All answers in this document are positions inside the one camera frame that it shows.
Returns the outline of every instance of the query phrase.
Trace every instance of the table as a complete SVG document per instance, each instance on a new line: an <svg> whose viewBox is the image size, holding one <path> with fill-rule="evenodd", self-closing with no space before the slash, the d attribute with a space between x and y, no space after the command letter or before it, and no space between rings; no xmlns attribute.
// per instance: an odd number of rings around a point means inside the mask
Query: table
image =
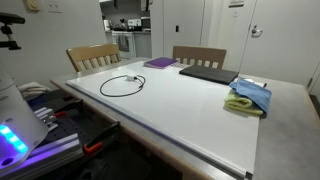
<svg viewBox="0 0 320 180"><path fill-rule="evenodd" d="M191 152L142 127L83 93L67 86L70 79L87 76L148 58L135 58L117 64L73 73L50 81L111 122L120 121L123 131L183 173L184 179L237 179ZM320 123L304 86L239 75L266 82L272 91L270 111L259 125L253 179L318 179L320 177Z"/></svg>

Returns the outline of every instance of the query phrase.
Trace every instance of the wire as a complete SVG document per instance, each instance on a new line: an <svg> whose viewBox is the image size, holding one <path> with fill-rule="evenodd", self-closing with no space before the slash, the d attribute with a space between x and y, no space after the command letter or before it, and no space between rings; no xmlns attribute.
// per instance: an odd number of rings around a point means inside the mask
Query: wire
<svg viewBox="0 0 320 180"><path fill-rule="evenodd" d="M114 80L114 79L118 79L118 78L123 78L123 77L127 77L127 75L123 75L123 76L118 76L118 77L114 77L114 78L111 78L111 79L108 79L107 81L105 81L104 83L101 84L100 86L100 93L104 96L107 96L107 97L124 97L124 96L130 96L130 95L133 95L133 94L136 94L138 92L140 92L144 86L144 84L146 83L146 78L144 78L143 76L140 76L140 75L137 75L134 77L134 80L138 80L140 82L140 86L139 86L139 89L133 93L128 93L128 94L120 94L120 95L110 95L110 94L105 94L102 92L102 88L105 84L107 84L108 82Z"/></svg>

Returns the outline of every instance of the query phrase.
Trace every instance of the yellow cloth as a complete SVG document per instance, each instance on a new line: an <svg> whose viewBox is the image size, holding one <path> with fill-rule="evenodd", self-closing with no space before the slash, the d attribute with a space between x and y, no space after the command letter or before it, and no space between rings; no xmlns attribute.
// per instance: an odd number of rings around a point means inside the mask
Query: yellow cloth
<svg viewBox="0 0 320 180"><path fill-rule="evenodd" d="M225 99L225 105L228 108L237 110L237 111L242 111L245 113L250 113L254 115L262 115L263 111L253 107L253 103L249 98L244 98L238 96L236 93L234 93L233 90L230 90L227 98Z"/></svg>

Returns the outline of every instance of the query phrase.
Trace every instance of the microwave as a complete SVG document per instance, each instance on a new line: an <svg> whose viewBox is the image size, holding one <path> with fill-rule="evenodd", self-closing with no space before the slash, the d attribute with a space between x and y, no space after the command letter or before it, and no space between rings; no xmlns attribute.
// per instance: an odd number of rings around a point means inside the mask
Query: microwave
<svg viewBox="0 0 320 180"><path fill-rule="evenodd" d="M141 17L141 27L142 31L151 31L151 22L150 22L150 17Z"/></svg>

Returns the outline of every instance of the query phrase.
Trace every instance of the chair backrest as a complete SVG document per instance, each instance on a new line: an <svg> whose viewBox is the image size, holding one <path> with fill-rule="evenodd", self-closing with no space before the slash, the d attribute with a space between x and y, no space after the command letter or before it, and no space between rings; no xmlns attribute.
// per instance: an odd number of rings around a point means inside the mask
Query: chair backrest
<svg viewBox="0 0 320 180"><path fill-rule="evenodd" d="M224 59L227 51L225 49L214 49L204 47L191 46L174 46L172 58L178 60L180 63L191 64L193 60L194 65L213 67L214 62L218 63L217 69L222 69Z"/></svg>
<svg viewBox="0 0 320 180"><path fill-rule="evenodd" d="M119 49L116 44L76 47L67 49L66 52L77 72L83 69L81 67L88 70L121 61Z"/></svg>

